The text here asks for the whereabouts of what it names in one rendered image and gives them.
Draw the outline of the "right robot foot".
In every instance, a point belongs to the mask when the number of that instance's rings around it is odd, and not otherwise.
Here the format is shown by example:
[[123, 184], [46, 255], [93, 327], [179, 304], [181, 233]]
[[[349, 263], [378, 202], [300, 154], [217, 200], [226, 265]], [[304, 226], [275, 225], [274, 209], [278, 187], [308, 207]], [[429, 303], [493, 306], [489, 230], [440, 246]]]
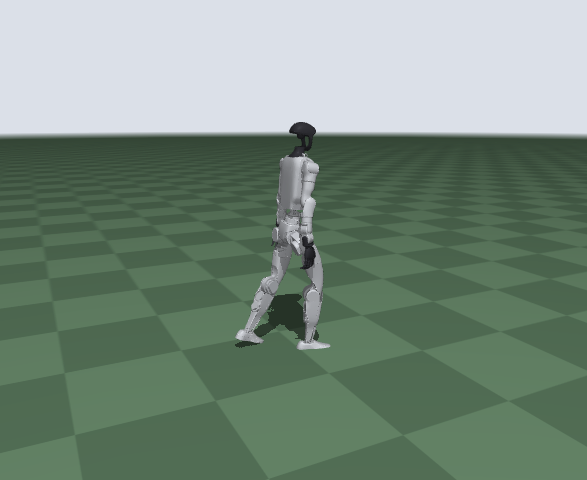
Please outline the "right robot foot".
[[[328, 347], [330, 347], [330, 344], [318, 342], [318, 341], [316, 341], [314, 339], [313, 339], [313, 343], [312, 344], [306, 344], [305, 341], [303, 341], [303, 340], [299, 341], [296, 348], [299, 349], [299, 350], [305, 350], [305, 349], [321, 349], [321, 348], [328, 348]], [[307, 342], [307, 343], [309, 343], [309, 342]]]

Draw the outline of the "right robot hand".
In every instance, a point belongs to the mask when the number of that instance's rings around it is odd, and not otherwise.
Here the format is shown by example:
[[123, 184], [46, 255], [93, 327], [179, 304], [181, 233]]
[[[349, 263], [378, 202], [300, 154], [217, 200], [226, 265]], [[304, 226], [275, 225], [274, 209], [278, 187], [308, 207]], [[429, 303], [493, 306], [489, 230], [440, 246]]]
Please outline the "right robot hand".
[[307, 237], [303, 236], [302, 243], [303, 243], [303, 246], [305, 247], [305, 253], [304, 253], [305, 261], [304, 261], [303, 267], [300, 267], [300, 269], [309, 269], [312, 265], [314, 265], [314, 259], [316, 257], [314, 248], [312, 247], [314, 245], [314, 242], [308, 244]]

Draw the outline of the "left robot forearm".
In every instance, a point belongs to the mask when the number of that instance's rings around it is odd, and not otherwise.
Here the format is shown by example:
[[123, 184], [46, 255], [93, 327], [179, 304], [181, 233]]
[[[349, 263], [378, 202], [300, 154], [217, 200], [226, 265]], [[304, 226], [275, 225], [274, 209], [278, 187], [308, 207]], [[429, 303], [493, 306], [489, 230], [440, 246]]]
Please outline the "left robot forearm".
[[286, 211], [287, 209], [281, 206], [281, 198], [279, 197], [278, 194], [277, 194], [276, 201], [277, 201], [277, 210], [278, 210], [276, 213], [277, 224], [279, 224], [281, 220], [285, 219], [285, 216], [287, 214], [287, 211]]

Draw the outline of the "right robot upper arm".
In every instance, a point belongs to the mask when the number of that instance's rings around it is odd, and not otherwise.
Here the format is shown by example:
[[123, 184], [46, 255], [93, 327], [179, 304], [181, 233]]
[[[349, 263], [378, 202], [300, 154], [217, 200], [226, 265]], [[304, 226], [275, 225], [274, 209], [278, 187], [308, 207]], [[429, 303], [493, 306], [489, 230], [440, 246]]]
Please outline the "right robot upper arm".
[[302, 165], [303, 184], [302, 184], [301, 201], [300, 201], [302, 208], [304, 208], [305, 201], [308, 198], [312, 198], [311, 194], [314, 191], [316, 177], [317, 177], [318, 173], [319, 173], [319, 165], [318, 164], [311, 162], [311, 161], [308, 161], [308, 160], [303, 160], [303, 165]]

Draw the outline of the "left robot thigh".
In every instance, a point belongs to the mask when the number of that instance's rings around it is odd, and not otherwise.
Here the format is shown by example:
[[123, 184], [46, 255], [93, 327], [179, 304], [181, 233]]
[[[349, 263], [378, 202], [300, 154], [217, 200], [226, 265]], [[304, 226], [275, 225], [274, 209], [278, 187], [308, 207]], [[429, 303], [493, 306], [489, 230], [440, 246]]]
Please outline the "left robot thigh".
[[282, 281], [286, 270], [288, 268], [292, 248], [291, 245], [284, 243], [278, 235], [279, 227], [275, 227], [272, 231], [272, 239], [278, 242], [273, 250], [271, 276], [266, 277], [261, 284], [261, 288], [268, 294], [273, 294], [277, 291], [280, 282]]

